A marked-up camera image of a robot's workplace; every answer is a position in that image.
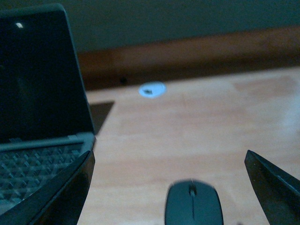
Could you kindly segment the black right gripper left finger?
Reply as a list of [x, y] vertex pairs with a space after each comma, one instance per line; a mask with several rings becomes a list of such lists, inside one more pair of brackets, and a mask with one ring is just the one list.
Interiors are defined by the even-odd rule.
[[76, 225], [93, 175], [95, 157], [83, 153], [31, 196], [0, 217], [2, 225]]

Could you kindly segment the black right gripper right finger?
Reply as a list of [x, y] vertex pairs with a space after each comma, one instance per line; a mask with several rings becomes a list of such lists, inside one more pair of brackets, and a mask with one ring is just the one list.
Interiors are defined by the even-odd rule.
[[300, 223], [300, 181], [257, 153], [248, 150], [246, 170], [271, 225]]

